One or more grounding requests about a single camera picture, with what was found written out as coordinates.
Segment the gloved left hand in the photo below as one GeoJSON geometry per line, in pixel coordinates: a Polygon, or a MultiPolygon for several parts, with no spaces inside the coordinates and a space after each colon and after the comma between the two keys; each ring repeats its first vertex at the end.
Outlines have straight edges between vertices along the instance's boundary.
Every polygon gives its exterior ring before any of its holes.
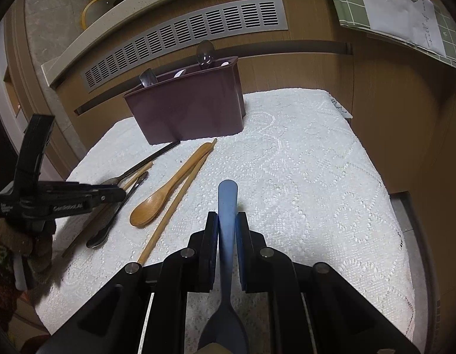
{"type": "Polygon", "coordinates": [[[43,232],[20,233],[0,218],[0,341],[9,340],[9,323],[22,293],[16,287],[14,258],[25,257],[34,283],[44,284],[52,270],[56,228],[56,222],[48,220],[43,232]]]}

